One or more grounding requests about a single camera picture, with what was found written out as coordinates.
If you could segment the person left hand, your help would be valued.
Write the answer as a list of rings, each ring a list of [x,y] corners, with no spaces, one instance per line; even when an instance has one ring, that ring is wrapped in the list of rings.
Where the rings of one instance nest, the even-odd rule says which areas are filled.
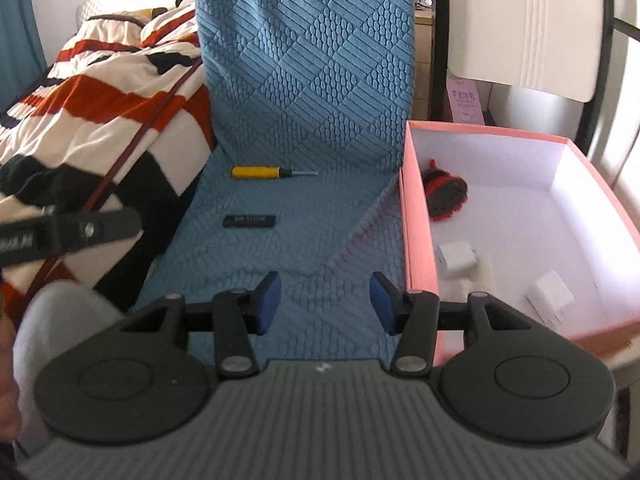
[[[22,415],[18,408],[20,389],[14,378],[13,345],[14,325],[4,312],[4,300],[1,300],[0,321],[0,438],[10,442],[20,434]]]

